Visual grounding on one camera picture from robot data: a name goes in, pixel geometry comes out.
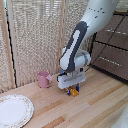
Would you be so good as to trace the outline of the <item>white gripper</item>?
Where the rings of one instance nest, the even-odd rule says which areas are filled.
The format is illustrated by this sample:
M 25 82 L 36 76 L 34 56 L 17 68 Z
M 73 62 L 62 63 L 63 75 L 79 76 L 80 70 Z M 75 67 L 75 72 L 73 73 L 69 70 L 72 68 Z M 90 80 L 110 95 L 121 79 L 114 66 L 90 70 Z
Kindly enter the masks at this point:
M 75 84 L 81 83 L 86 80 L 85 71 L 83 68 L 78 69 L 77 71 L 74 71 L 70 75 L 67 73 L 63 73 L 57 76 L 58 81 L 58 87 L 60 89 L 68 88 L 69 86 L 73 86 Z M 80 92 L 80 86 L 76 86 L 76 90 L 79 93 Z M 71 95 L 71 88 L 68 89 L 69 96 Z

